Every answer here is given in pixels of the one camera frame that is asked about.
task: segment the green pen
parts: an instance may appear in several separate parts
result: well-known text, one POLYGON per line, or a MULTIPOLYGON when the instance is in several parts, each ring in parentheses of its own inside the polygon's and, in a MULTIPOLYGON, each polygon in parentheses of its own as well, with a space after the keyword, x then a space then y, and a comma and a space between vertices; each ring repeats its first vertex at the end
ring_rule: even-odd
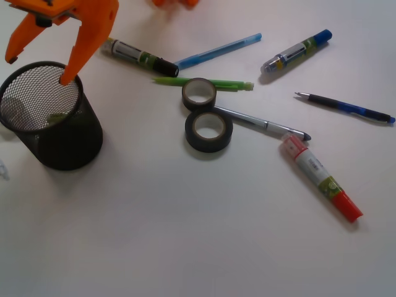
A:
MULTIPOLYGON (((190 79, 183 77, 157 77, 153 79, 158 84, 163 85, 177 85, 182 87, 190 79)), ((238 90, 253 90, 254 83, 252 82, 233 82, 232 80, 214 80, 210 79, 216 88, 224 91, 238 91, 238 90)))

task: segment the silver pen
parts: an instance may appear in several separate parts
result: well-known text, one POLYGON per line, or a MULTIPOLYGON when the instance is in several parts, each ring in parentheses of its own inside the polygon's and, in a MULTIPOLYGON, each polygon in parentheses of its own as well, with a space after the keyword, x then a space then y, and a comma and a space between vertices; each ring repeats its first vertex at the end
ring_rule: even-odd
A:
POLYGON ((237 113, 236 111, 228 110, 226 108, 222 108, 222 107, 218 107, 218 106, 215 106, 215 107, 218 108, 219 110, 223 111, 224 113, 228 114, 232 118, 240 119, 240 120, 247 122, 249 124, 253 124, 257 127, 262 128, 263 130, 265 130, 267 132, 280 134, 280 135, 285 135, 286 133, 289 132, 289 133, 294 134, 295 136, 297 136, 298 138, 300 138, 303 141, 311 140, 311 136, 309 136, 308 134, 306 134, 302 131, 292 129, 292 128, 289 128, 289 127, 286 127, 283 125, 275 124, 270 121, 264 121, 263 119, 255 118, 253 116, 248 116, 243 113, 237 113))

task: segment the pen cap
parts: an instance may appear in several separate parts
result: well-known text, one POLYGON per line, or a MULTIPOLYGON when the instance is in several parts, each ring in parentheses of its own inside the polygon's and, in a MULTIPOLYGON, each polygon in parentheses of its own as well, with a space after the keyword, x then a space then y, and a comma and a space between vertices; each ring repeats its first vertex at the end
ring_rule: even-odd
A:
POLYGON ((283 148, 293 159, 297 158, 299 154, 308 149, 307 146, 292 133, 285 134, 282 137, 282 142, 283 148))
POLYGON ((332 203, 351 223, 363 215, 360 209, 352 202, 352 200, 348 197, 348 195, 345 194, 344 191, 334 196, 332 203))
POLYGON ((314 35, 314 39, 316 41, 316 46, 323 45, 324 43, 328 42, 332 39, 333 34, 332 32, 326 30, 321 31, 320 33, 314 35))
POLYGON ((170 77, 177 77, 179 74, 179 66, 162 58, 155 59, 153 70, 170 77))

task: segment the red cap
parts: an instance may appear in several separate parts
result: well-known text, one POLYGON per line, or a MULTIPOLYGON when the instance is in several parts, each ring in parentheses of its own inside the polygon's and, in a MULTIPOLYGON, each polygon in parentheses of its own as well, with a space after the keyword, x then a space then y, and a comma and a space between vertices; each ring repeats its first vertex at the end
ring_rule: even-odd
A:
POLYGON ((351 223, 363 215, 360 209, 357 208, 357 206, 352 202, 348 195, 345 194, 344 191, 334 196, 332 203, 351 223))

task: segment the blue pen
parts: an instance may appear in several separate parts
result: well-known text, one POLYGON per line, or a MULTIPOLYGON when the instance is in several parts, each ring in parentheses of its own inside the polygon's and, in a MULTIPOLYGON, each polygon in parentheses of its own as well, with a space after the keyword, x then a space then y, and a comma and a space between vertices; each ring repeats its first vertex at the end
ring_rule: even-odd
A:
POLYGON ((261 33, 252 35, 250 37, 238 40, 236 42, 232 42, 228 45, 223 45, 219 48, 212 49, 210 51, 206 51, 202 54, 195 54, 191 57, 188 57, 186 59, 180 60, 176 62, 175 64, 179 66, 179 70, 200 64, 202 62, 208 61, 210 59, 216 58, 218 56, 221 56, 222 54, 229 53, 230 51, 237 50, 239 48, 243 48, 244 46, 251 45, 255 42, 258 42, 261 40, 261 33))
POLYGON ((334 108, 336 110, 342 110, 346 113, 356 113, 360 116, 364 116, 368 119, 374 119, 376 121, 387 122, 387 123, 394 123, 395 118, 389 116, 388 114, 379 113, 374 110, 368 110, 363 107, 359 107, 356 105, 348 104, 345 102, 337 101, 334 99, 329 99, 322 96, 307 94, 307 93, 296 93, 300 97, 307 99, 307 101, 314 102, 320 105, 324 105, 330 108, 334 108))

